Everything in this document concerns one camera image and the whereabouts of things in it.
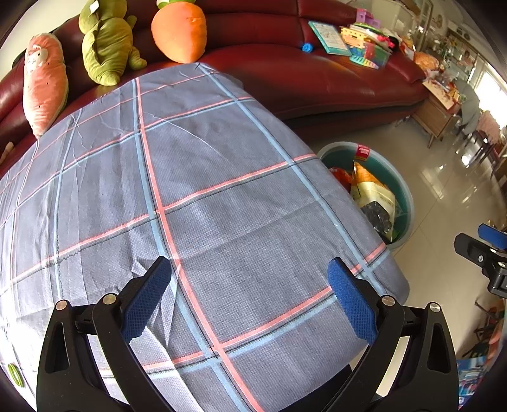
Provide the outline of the grey plaid tablecloth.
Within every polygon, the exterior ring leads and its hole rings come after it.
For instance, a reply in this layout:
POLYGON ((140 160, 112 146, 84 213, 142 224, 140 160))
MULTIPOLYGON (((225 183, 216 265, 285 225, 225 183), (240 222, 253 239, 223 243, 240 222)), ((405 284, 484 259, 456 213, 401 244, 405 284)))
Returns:
POLYGON ((257 100, 202 63, 128 81, 1 179, 1 366, 36 397, 55 304, 93 304, 157 257, 174 274, 132 348, 178 411, 278 411, 363 348, 327 281, 406 278, 348 192, 257 100))

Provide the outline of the green dinosaur plush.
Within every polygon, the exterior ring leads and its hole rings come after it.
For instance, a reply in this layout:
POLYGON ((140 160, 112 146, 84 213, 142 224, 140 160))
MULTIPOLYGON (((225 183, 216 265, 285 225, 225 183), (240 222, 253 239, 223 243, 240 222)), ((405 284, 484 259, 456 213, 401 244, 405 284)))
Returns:
POLYGON ((137 17, 126 13, 126 1, 88 0, 79 14, 84 68, 101 86, 117 85, 126 68, 139 70, 147 66, 133 46, 137 17))

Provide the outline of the wooden side table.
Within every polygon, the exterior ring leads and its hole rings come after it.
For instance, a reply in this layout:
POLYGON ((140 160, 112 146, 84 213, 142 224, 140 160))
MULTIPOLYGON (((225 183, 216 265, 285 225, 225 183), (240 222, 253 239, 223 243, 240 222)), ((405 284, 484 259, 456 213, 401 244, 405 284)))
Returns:
POLYGON ((436 140, 442 141, 444 135, 455 126, 461 106, 438 82, 426 80, 423 85, 428 90, 428 97, 412 117, 428 133, 429 149, 436 140))

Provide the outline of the teal children's book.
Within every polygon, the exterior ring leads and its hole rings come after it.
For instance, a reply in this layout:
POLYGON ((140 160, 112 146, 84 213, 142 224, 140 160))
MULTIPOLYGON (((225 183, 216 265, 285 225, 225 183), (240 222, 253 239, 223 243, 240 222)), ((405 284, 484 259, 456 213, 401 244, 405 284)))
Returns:
POLYGON ((327 54, 350 57, 349 47, 336 27, 321 22, 309 22, 309 27, 320 40, 327 54))

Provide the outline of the teal round trash bin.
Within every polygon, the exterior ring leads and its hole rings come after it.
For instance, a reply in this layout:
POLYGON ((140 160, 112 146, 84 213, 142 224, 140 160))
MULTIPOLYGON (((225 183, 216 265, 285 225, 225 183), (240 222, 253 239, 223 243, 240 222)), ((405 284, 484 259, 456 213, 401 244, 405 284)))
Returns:
POLYGON ((410 238, 415 206, 409 187, 378 152, 358 143, 329 143, 318 157, 394 251, 410 238))

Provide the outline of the dark red leather sofa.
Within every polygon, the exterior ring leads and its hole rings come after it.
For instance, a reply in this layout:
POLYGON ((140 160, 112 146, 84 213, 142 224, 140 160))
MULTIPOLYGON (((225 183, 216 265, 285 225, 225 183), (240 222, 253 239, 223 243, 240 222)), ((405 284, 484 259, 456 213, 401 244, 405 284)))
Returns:
MULTIPOLYGON (((180 65, 156 47, 151 22, 156 1, 127 1, 127 15, 137 17, 134 46, 148 65, 124 73, 126 81, 158 69, 180 65)), ((340 1, 196 1, 204 11, 207 44, 199 59, 234 77, 267 110, 283 120, 306 143, 331 136, 385 125, 414 113, 428 97, 425 74, 395 51, 387 65, 370 69, 348 57, 330 55, 309 27, 309 22, 348 26, 356 9, 340 1), (310 43, 311 53, 302 51, 310 43)), ((50 33, 63 46, 69 80, 67 106, 57 121, 89 102, 112 92, 88 77, 82 62, 83 33, 78 16, 50 33)), ((23 58, 1 78, 1 149, 14 150, 1 165, 1 177, 35 143, 22 109, 23 58)))

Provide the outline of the yellow black snack bag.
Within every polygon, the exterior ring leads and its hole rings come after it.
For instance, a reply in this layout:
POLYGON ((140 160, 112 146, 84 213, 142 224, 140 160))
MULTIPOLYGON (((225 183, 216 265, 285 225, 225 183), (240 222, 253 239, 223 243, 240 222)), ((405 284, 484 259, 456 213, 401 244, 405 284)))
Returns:
POLYGON ((395 194, 357 161, 353 162, 350 194, 374 230, 391 243, 395 230, 395 194))

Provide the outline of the orange carrot plush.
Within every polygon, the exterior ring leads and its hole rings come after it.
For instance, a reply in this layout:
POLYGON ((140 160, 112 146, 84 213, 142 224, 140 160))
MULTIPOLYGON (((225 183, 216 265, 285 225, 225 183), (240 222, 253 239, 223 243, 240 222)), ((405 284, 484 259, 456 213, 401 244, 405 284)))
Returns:
POLYGON ((204 54, 207 25, 195 1, 157 1, 151 34, 158 49, 175 63, 194 63, 204 54))

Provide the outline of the red snack packet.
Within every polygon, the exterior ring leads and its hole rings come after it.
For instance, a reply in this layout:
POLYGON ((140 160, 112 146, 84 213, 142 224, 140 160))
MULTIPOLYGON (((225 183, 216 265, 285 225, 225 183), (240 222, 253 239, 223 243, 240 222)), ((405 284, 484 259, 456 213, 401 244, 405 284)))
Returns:
POLYGON ((347 192, 350 192, 352 185, 352 175, 349 172, 336 166, 330 167, 329 172, 333 175, 334 178, 338 180, 340 184, 342 184, 347 192))

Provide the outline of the pink carrot plush pillow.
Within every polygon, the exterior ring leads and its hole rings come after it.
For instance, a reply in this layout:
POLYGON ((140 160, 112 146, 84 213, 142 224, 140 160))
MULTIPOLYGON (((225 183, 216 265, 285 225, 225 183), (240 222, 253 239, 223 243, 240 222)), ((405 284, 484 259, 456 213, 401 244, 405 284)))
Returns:
POLYGON ((54 34, 31 38, 24 56, 22 108, 40 139, 64 109, 69 92, 63 48, 54 34))

